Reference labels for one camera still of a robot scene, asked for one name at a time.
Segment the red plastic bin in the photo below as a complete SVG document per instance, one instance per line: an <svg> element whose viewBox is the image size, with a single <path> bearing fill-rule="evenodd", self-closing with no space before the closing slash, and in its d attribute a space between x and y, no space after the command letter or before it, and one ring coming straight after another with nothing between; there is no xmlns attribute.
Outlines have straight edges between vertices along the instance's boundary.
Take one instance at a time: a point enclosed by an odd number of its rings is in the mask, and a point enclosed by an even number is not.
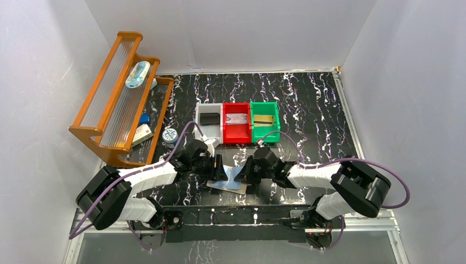
<svg viewBox="0 0 466 264"><path fill-rule="evenodd" d="M246 113L247 124L226 124L228 113ZM251 108L249 103L223 103L224 144L250 144L252 142Z"/></svg>

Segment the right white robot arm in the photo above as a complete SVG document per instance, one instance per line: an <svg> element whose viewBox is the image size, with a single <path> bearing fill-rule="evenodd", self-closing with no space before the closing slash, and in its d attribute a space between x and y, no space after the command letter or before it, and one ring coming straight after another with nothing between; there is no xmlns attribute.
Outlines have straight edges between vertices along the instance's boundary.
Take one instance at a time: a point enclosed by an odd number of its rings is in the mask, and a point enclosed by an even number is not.
<svg viewBox="0 0 466 264"><path fill-rule="evenodd" d="M250 155L234 178L246 184L258 184L262 179L271 179L282 188L317 187L334 191L318 197L309 210L290 214L285 224L295 229L324 228L332 219L347 213L375 218L391 187L385 176L351 156L326 166L303 168L296 161L283 161L268 147Z"/></svg>

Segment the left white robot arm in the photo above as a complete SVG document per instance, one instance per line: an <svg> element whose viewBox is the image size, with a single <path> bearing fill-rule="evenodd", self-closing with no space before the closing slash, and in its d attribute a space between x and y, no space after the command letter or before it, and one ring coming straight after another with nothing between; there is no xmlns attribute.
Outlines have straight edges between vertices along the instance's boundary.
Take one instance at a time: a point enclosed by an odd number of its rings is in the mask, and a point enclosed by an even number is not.
<svg viewBox="0 0 466 264"><path fill-rule="evenodd" d="M104 166L76 198L97 230L116 221L138 221L151 229L167 222L165 209L153 198L137 198L145 190L171 185L196 174L207 180L226 181L221 155L214 154L216 138L193 140L170 159L134 169Z"/></svg>

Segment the white plastic bin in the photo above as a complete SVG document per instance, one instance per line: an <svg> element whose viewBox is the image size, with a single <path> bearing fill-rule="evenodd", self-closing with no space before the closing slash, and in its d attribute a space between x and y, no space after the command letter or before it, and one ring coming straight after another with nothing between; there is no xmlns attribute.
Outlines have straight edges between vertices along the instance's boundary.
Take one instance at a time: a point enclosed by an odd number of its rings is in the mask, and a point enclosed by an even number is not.
<svg viewBox="0 0 466 264"><path fill-rule="evenodd" d="M209 125L209 126L201 126L199 123L199 115L201 113L219 113L220 114L220 125ZM201 128L201 132L207 138L216 138L219 140L220 144L224 143L223 140L223 104L222 103L199 103L196 105L195 110L195 122Z"/></svg>

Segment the beige leather card holder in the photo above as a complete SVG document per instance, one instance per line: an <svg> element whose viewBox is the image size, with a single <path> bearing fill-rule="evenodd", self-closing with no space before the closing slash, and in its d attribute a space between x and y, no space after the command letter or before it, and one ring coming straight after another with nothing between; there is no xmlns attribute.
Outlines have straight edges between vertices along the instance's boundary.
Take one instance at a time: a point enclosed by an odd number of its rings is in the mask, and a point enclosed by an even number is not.
<svg viewBox="0 0 466 264"><path fill-rule="evenodd" d="M223 170L226 173L227 181L207 181L207 187L215 188L219 190L229 191L231 193L246 194L247 184L242 183L241 181L234 181L234 178L239 174L243 169L243 166L232 167L223 165Z"/></svg>

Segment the green plastic bin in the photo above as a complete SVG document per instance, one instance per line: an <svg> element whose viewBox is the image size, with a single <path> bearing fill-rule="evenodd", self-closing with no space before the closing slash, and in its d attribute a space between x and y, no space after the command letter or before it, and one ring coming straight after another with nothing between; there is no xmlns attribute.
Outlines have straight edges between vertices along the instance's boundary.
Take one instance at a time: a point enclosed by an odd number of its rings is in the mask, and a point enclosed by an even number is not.
<svg viewBox="0 0 466 264"><path fill-rule="evenodd" d="M280 117L278 104L276 102L251 102L251 123L252 123L252 143L256 143L259 139L266 136L266 134L273 131L280 131ZM271 115L273 116L274 125L273 126L255 126L254 125L254 115Z"/></svg>

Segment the black chip card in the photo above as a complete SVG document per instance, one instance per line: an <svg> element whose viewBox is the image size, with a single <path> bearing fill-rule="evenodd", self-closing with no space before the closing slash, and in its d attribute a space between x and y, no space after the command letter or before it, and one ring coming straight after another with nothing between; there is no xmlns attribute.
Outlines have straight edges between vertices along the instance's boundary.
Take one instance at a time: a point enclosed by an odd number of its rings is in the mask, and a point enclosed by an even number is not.
<svg viewBox="0 0 466 264"><path fill-rule="evenodd" d="M201 113L199 115L199 123L201 126L220 125L219 113Z"/></svg>

